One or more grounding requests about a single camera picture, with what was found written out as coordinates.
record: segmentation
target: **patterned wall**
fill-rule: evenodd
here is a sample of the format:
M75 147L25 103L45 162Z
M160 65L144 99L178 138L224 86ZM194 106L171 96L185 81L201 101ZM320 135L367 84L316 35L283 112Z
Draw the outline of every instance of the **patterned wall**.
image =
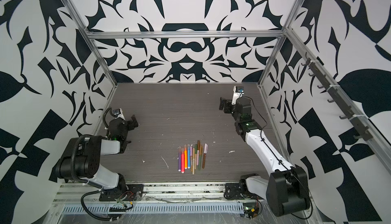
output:
M258 81L275 37L96 40L118 82Z
M60 0L0 0L1 223L42 217L68 141L92 133L112 85Z
M281 29L294 0L73 0L91 31Z
M390 139L391 0L305 0L293 29ZM289 41L264 88L292 163L326 223L389 223L391 176Z

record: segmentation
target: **robotic arm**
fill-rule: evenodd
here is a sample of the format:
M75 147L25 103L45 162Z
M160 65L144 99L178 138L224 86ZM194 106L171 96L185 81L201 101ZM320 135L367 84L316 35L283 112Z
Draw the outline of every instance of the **robotic arm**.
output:
M270 143L262 127L252 119L250 99L242 86L234 86L232 100L220 98L219 109L232 114L236 132L255 151L265 166L269 180L257 174L241 177L242 195L254 194L267 200L277 217L310 207L306 172L289 163Z

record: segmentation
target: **red marker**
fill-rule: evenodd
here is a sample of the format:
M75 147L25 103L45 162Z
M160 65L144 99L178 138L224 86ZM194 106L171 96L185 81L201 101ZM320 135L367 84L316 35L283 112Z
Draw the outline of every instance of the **red marker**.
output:
M184 173L185 172L185 149L182 148L182 154L181 154L181 172Z

